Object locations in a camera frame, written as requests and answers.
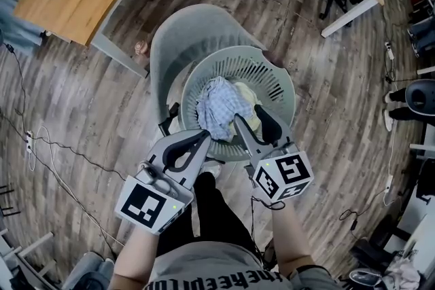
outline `jeans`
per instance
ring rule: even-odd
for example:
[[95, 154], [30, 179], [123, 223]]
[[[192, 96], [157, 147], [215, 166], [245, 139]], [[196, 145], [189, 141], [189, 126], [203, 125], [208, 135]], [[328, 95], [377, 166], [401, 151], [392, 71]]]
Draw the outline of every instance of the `jeans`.
[[194, 184], [201, 237], [195, 238], [193, 235], [190, 205], [160, 235], [157, 256], [188, 243], [209, 240], [239, 245], [260, 258], [248, 230], [225, 203], [215, 185], [215, 178], [211, 173], [199, 175]]
[[[389, 97], [392, 101], [406, 103], [405, 91], [406, 88], [403, 88], [397, 92], [391, 93]], [[403, 120], [403, 121], [416, 120], [416, 121], [426, 122], [427, 124], [431, 124], [435, 126], [435, 116], [420, 115], [419, 113], [415, 113], [408, 107], [391, 110], [389, 112], [389, 116], [394, 118], [395, 120]]]
[[419, 54], [423, 54], [428, 46], [435, 46], [435, 17], [414, 24], [409, 31], [417, 37], [415, 48]]

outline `black pants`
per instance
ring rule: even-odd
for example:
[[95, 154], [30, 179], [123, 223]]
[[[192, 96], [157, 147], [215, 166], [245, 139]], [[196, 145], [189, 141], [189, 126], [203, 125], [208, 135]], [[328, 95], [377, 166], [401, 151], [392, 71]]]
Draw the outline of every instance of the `black pants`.
[[201, 237], [195, 238], [193, 235], [192, 206], [190, 205], [160, 235], [157, 256], [191, 242], [210, 240], [239, 245], [258, 257], [248, 230], [226, 205], [224, 197], [215, 185], [215, 178], [211, 173], [199, 175], [194, 184]]
[[[392, 101], [406, 103], [405, 91], [406, 88], [403, 88], [397, 92], [391, 93], [389, 97]], [[419, 113], [415, 113], [408, 107], [391, 110], [389, 112], [389, 115], [395, 120], [404, 120], [404, 121], [416, 120], [416, 121], [426, 122], [428, 124], [435, 126], [435, 116], [420, 115]]]

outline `person's right arm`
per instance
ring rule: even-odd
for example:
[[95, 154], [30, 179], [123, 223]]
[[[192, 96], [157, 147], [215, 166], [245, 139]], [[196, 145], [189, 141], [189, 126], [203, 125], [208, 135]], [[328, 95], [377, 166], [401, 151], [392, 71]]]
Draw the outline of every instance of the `person's right arm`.
[[315, 265], [291, 200], [285, 201], [284, 209], [272, 211], [272, 224], [273, 244], [282, 275], [287, 277], [301, 266]]

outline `wood plank flooring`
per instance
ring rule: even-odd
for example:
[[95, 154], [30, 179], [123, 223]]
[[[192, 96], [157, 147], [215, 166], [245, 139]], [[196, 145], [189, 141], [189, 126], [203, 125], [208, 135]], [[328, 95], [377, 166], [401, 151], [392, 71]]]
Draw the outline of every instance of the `wood plank flooring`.
[[[385, 41], [391, 41], [396, 55], [398, 78], [415, 76], [417, 61], [405, 31], [408, 0], [385, 0], [384, 8], [372, 8], [351, 28], [326, 39], [321, 30], [341, 15], [333, 6], [330, 16], [321, 21], [318, 15], [326, 0], [123, 0], [109, 21], [107, 35], [133, 55], [136, 41], [151, 42], [167, 17], [196, 3], [224, 8], [283, 57], [297, 94], [294, 138], [308, 153], [315, 173], [314, 183], [294, 203], [316, 262], [334, 275], [342, 274], [353, 265], [348, 250], [355, 239], [349, 233], [352, 220], [340, 222], [338, 216], [348, 208], [362, 211], [387, 178], [393, 139], [382, 119], [382, 97], [391, 88], [383, 80]], [[44, 125], [53, 141], [70, 145], [124, 176], [136, 173], [139, 161], [161, 137], [153, 117], [149, 78], [138, 78], [94, 48], [54, 36], [33, 57], [18, 57], [27, 91], [27, 129], [36, 132]], [[0, 89], [2, 112], [21, 130], [14, 112], [22, 103], [19, 73], [14, 57], [4, 49], [0, 50]], [[176, 88], [171, 100], [176, 101], [180, 93], [181, 88]], [[400, 171], [408, 159], [408, 144], [418, 141], [420, 130], [417, 122], [398, 124], [389, 199], [405, 180]], [[48, 146], [38, 143], [37, 151], [49, 164]], [[125, 240], [129, 228], [114, 215], [122, 187], [117, 174], [104, 172], [67, 149], [53, 146], [53, 151], [59, 175], [84, 206], [111, 234]], [[16, 189], [0, 202], [12, 201], [22, 211], [4, 221], [18, 242], [25, 247], [49, 231], [55, 234], [51, 244], [29, 257], [37, 267], [54, 258], [57, 267], [51, 278], [64, 280], [88, 250], [110, 256], [99, 228], [60, 189], [54, 176], [41, 164], [35, 172], [29, 170], [22, 141], [4, 121], [0, 171], [0, 184], [11, 183]], [[250, 228], [251, 188], [242, 164], [227, 164], [217, 184]], [[386, 212], [379, 196], [360, 217], [355, 235], [369, 235]], [[257, 204], [254, 218], [256, 241], [263, 248], [272, 236], [271, 212]], [[197, 221], [194, 225], [198, 231]]]

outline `green laundry basket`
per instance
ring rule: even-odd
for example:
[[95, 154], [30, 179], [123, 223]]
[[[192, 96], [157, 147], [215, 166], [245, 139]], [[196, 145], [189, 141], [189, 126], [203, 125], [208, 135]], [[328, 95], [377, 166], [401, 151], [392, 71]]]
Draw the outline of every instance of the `green laundry basket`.
[[[293, 121], [296, 96], [287, 71], [278, 68], [252, 46], [233, 46], [212, 53], [190, 74], [181, 98], [181, 125], [186, 130], [200, 129], [196, 113], [197, 98], [210, 79], [222, 76], [228, 81], [243, 82], [253, 90], [262, 104], [277, 113], [290, 126]], [[261, 127], [256, 135], [261, 139]], [[248, 160], [240, 139], [231, 143], [212, 141], [209, 156], [224, 162]]]

